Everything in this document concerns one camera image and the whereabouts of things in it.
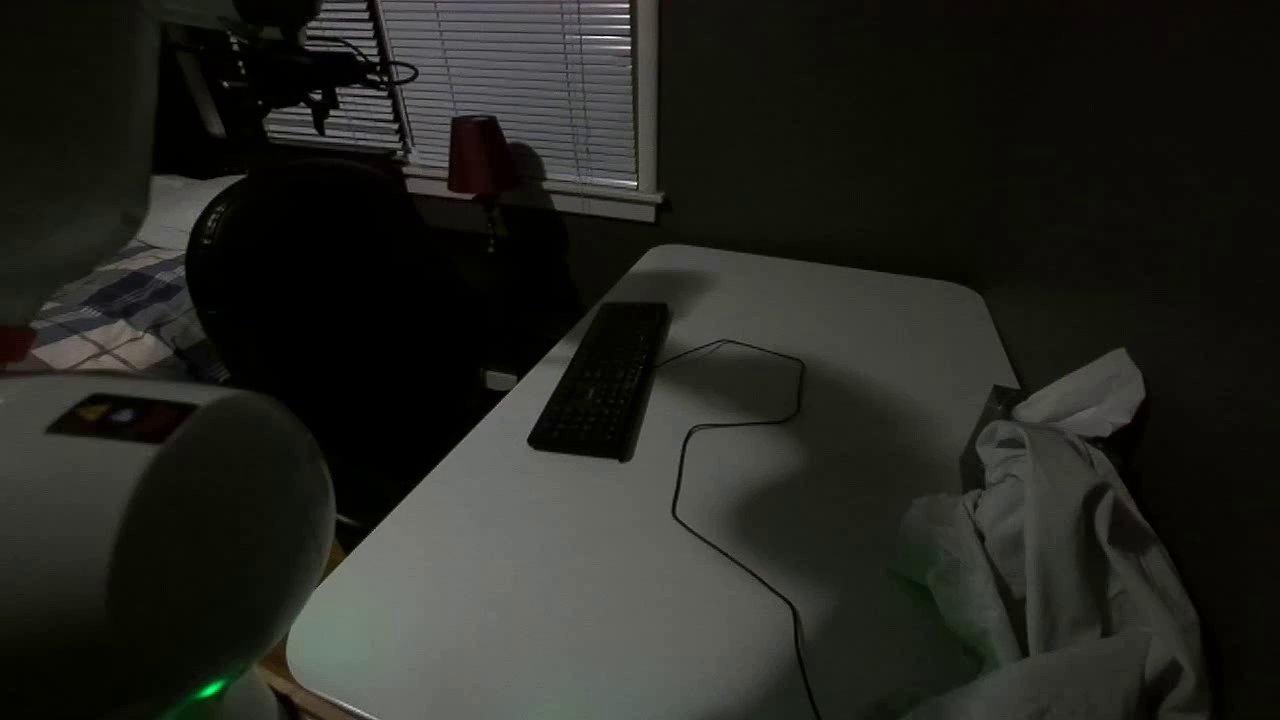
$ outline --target white desk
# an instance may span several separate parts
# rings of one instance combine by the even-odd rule
[[[611,302],[671,308],[665,356],[804,360],[792,425],[690,446],[681,518],[796,599],[826,718],[972,673],[891,531],[961,488],[989,389],[1018,384],[984,302],[685,246]],[[312,596],[288,640],[312,693],[379,720],[810,718],[790,609],[667,518],[685,432],[785,413],[796,370],[699,354],[657,374],[630,465],[531,452],[581,328]]]

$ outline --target black chair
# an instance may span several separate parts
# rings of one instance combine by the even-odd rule
[[[491,406],[469,297],[395,173],[249,173],[198,220],[190,288],[231,384],[275,398],[319,442],[344,543]]]

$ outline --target window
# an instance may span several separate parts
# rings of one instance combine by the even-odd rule
[[[542,155],[557,210],[657,214],[657,0],[325,0],[309,43],[416,67],[402,104],[344,87],[325,135],[403,148],[416,191],[444,191],[447,121],[491,114]],[[316,144],[304,108],[275,114],[270,133]]]

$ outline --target dark wall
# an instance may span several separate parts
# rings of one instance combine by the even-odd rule
[[[665,5],[657,230],[570,220],[584,292],[692,241],[955,277],[1023,384],[1147,374],[1127,481],[1225,718],[1280,709],[1280,43],[1193,0]]]

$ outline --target keyboard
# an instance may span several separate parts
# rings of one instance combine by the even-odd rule
[[[529,446],[630,462],[667,325],[671,311],[665,305],[600,305]]]

